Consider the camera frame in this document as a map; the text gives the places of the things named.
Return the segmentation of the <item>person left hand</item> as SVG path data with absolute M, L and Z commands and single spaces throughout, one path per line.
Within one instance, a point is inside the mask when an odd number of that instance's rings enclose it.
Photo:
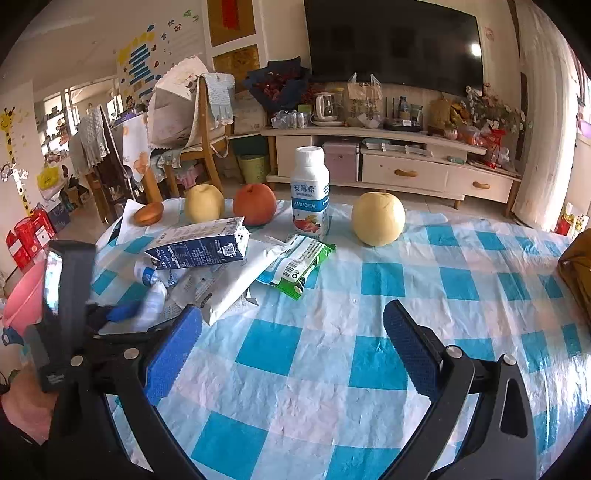
M 49 437 L 57 398 L 56 392 L 42 391 L 35 368 L 27 363 L 1 396 L 1 405 L 8 421 L 41 445 Z

